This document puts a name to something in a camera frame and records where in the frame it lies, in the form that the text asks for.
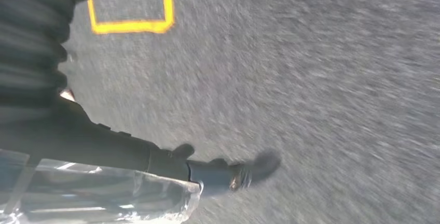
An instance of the yellow painted line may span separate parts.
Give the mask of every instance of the yellow painted line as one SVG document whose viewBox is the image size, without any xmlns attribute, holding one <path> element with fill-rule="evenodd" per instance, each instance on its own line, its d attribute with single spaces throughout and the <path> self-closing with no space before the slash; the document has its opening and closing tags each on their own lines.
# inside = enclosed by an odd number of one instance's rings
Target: yellow painted line
<svg viewBox="0 0 440 224">
<path fill-rule="evenodd" d="M 173 0 L 163 0 L 165 20 L 129 20 L 120 22 L 97 22 L 93 0 L 88 0 L 90 23 L 96 34 L 153 32 L 165 33 L 174 24 Z"/>
</svg>

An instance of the foot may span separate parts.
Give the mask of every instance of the foot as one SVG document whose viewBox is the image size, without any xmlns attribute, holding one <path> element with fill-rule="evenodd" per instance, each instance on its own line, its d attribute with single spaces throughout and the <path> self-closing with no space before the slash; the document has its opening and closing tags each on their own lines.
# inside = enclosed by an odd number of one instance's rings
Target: foot
<svg viewBox="0 0 440 224">
<path fill-rule="evenodd" d="M 281 159 L 275 152 L 264 152 L 252 162 L 231 165 L 229 168 L 234 171 L 229 189 L 239 189 L 255 186 L 269 178 L 281 164 Z"/>
</svg>

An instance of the jacket sleeve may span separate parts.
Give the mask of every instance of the jacket sleeve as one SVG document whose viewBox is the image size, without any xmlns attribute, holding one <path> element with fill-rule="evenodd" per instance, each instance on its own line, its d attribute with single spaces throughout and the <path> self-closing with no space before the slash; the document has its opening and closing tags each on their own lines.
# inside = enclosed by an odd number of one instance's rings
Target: jacket sleeve
<svg viewBox="0 0 440 224">
<path fill-rule="evenodd" d="M 75 4 L 0 0 L 0 149 L 42 158 L 146 171 L 187 180 L 184 161 L 155 144 L 92 123 L 59 97 Z"/>
</svg>

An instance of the clear plastic bag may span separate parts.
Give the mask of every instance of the clear plastic bag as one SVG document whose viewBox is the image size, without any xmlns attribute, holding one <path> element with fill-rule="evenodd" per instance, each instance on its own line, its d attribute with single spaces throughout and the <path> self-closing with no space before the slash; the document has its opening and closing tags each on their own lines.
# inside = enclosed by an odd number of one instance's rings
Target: clear plastic bag
<svg viewBox="0 0 440 224">
<path fill-rule="evenodd" d="M 175 224 L 200 200 L 201 187 L 188 181 L 47 159 L 24 170 L 25 158 L 0 150 L 0 224 Z M 26 173 L 32 179 L 20 192 Z"/>
</svg>

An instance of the asphalt road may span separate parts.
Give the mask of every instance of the asphalt road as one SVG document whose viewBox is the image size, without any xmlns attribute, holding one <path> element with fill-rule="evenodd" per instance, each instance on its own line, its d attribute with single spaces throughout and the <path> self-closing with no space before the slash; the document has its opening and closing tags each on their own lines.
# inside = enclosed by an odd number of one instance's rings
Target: asphalt road
<svg viewBox="0 0 440 224">
<path fill-rule="evenodd" d="M 440 0 L 174 0 L 166 34 L 90 31 L 63 64 L 91 119 L 195 158 L 280 151 L 188 223 L 439 223 Z M 160 0 L 96 0 L 160 18 Z"/>
</svg>

